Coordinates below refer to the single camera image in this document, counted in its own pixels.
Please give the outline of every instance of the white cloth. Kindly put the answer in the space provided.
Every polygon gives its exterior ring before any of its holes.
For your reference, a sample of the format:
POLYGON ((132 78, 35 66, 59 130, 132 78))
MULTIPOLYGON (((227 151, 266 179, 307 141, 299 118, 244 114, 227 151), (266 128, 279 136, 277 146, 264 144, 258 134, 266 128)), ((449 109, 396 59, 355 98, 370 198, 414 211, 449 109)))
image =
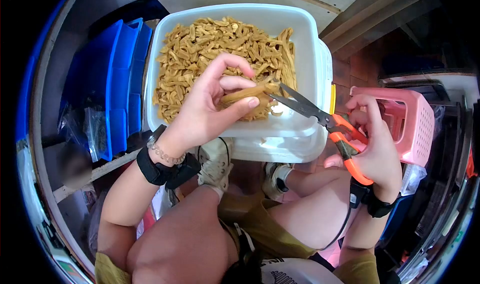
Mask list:
POLYGON ((299 258, 263 260, 261 281, 264 284, 342 284, 321 264, 299 258))

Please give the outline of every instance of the black device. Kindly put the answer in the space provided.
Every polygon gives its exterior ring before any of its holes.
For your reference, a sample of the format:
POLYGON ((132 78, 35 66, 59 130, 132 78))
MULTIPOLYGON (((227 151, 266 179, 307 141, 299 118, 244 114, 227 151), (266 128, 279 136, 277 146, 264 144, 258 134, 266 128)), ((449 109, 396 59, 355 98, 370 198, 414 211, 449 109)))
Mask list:
POLYGON ((354 177, 350 179, 350 207, 355 209, 360 203, 367 205, 367 211, 376 218, 383 217, 390 213, 397 200, 392 204, 382 202, 375 194, 372 186, 360 184, 354 177))
POLYGON ((158 186, 166 185, 168 189, 176 189, 199 173, 201 165, 190 153, 185 155, 182 163, 172 167, 161 163, 153 163, 148 155, 148 149, 152 147, 166 128, 165 125, 160 125, 148 138, 147 146, 141 149, 137 155, 137 164, 149 183, 158 186))

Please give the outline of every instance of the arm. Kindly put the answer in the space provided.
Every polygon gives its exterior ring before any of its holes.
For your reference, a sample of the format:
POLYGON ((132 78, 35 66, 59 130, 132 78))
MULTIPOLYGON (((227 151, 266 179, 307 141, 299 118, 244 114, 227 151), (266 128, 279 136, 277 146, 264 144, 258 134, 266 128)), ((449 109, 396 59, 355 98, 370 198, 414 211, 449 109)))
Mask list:
MULTIPOLYGON (((349 118, 353 125, 360 125, 366 128, 369 133, 369 144, 361 154, 352 158, 362 173, 374 181, 372 188, 375 196, 379 200, 391 204, 399 195, 402 185, 399 155, 388 126, 382 120, 375 98, 368 95, 357 95, 346 104, 346 107, 349 109, 355 109, 360 106, 367 107, 367 112, 355 110, 349 118)), ((324 166, 340 166, 342 163, 341 158, 338 155, 334 155, 325 160, 324 166)), ((389 214, 381 218, 374 218, 368 213, 367 206, 363 205, 360 207, 342 244, 340 270, 341 265, 346 262, 352 262, 352 260, 360 257, 368 258, 366 255, 374 254, 375 244, 385 228, 388 216, 389 214)), ((369 266, 368 270, 371 271, 370 274, 374 273, 376 276, 375 260, 372 260, 370 263, 373 263, 373 266, 369 266)))
MULTIPOLYGON (((215 105, 225 91, 256 85, 243 77, 222 76, 227 66, 239 67, 249 77, 255 75, 250 64, 241 57, 221 54, 213 60, 195 82, 175 121, 155 143, 171 158, 178 158, 186 150, 207 143, 258 106, 260 101, 257 97, 248 97, 217 112, 215 105)), ((149 155, 153 162, 173 165, 162 160, 151 149, 149 155)), ((98 251, 107 255, 120 269, 127 269, 126 259, 135 242, 135 227, 158 189, 158 186, 145 179, 137 161, 134 161, 105 198, 98 230, 98 251)))

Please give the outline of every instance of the sock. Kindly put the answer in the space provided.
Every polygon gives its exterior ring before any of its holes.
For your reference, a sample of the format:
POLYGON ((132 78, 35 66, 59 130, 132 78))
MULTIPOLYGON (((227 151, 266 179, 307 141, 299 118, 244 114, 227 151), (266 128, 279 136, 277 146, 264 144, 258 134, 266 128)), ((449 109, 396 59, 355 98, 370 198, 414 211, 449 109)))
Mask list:
POLYGON ((279 166, 277 167, 277 169, 275 169, 275 172, 273 173, 273 177, 275 178, 279 178, 281 179, 284 183, 287 182, 287 176, 289 175, 289 173, 292 171, 292 168, 291 167, 288 167, 286 165, 282 165, 282 166, 279 166))
POLYGON ((223 197, 223 191, 220 188, 218 188, 217 186, 213 186, 213 185, 210 185, 210 184, 203 184, 203 186, 207 186, 207 187, 213 189, 213 191, 215 191, 218 194, 218 196, 220 197, 219 200, 218 200, 218 203, 220 203, 220 201, 222 200, 222 197, 223 197))

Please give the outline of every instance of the orange scissor handle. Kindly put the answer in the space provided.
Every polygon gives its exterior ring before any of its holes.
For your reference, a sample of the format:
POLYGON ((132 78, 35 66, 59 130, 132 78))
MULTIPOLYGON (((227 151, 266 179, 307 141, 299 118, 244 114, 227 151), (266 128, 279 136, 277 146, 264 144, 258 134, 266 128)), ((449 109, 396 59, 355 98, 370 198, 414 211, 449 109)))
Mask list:
POLYGON ((350 142, 347 141, 345 136, 341 132, 333 132, 330 133, 330 138, 335 143, 336 147, 340 151, 340 155, 342 156, 343 163, 345 164, 346 169, 350 174, 361 184, 363 185, 371 185, 374 182, 368 178, 366 178, 363 173, 357 168, 357 166, 353 163, 352 156, 357 155, 360 151, 351 145, 350 142))
POLYGON ((356 139, 365 145, 368 144, 368 138, 365 137, 365 135, 363 135, 362 133, 360 133, 353 125, 351 125, 348 120, 338 114, 332 114, 332 117, 335 120, 337 126, 343 125, 350 131, 350 135, 353 139, 356 139))

